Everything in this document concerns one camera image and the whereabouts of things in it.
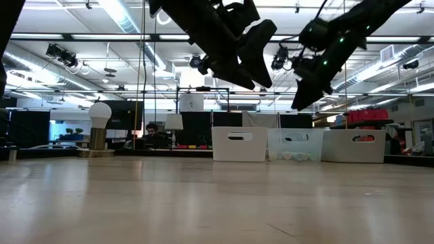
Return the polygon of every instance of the lamp shade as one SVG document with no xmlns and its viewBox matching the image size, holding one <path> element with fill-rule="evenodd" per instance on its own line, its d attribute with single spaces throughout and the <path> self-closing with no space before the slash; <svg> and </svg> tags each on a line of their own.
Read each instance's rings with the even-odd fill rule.
<svg viewBox="0 0 434 244">
<path fill-rule="evenodd" d="M 167 115 L 167 118 L 165 119 L 164 129 L 183 130 L 184 126 L 182 124 L 182 115 Z"/>
</svg>

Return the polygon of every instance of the wooden floor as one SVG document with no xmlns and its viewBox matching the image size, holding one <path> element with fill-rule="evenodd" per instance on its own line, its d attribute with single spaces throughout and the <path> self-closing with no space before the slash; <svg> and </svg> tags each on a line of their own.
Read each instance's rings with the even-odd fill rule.
<svg viewBox="0 0 434 244">
<path fill-rule="evenodd" d="M 434 169 L 19 161 L 0 166 L 0 243 L 432 244 Z"/>
</svg>

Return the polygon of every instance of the white cylinder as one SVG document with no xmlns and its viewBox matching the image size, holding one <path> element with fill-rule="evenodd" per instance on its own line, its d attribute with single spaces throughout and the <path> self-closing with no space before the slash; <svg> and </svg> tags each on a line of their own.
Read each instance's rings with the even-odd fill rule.
<svg viewBox="0 0 434 244">
<path fill-rule="evenodd" d="M 186 94 L 179 101 L 181 112 L 203 112 L 204 97 L 202 94 Z"/>
</svg>

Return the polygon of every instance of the white storage bin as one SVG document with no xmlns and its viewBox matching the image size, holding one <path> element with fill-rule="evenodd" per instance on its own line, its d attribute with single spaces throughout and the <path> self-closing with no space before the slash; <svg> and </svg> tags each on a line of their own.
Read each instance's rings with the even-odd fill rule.
<svg viewBox="0 0 434 244">
<path fill-rule="evenodd" d="M 372 136 L 369 142 L 360 137 Z M 322 160 L 338 163 L 382 163 L 384 161 L 385 130 L 332 129 L 324 132 Z"/>
<path fill-rule="evenodd" d="M 215 161 L 264 162 L 267 129 L 262 127 L 213 127 Z"/>
</svg>

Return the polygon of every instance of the bin handle cutout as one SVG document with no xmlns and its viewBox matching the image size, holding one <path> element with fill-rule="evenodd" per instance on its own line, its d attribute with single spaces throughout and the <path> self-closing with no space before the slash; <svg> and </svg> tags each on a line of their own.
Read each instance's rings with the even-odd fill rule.
<svg viewBox="0 0 434 244">
<path fill-rule="evenodd" d="M 230 132 L 228 133 L 228 139 L 249 142 L 253 140 L 253 134 L 251 132 Z"/>
<path fill-rule="evenodd" d="M 356 142 L 356 143 L 361 143 L 361 142 L 363 142 L 363 143 L 373 143 L 373 142 L 375 142 L 375 136 L 374 135 L 370 135 L 370 134 L 355 134 L 355 135 L 353 135 L 353 137 L 351 138 L 351 140 L 353 141 L 353 142 Z"/>
<path fill-rule="evenodd" d="M 309 139 L 306 133 L 288 133 L 282 137 L 282 142 L 306 142 Z"/>
</svg>

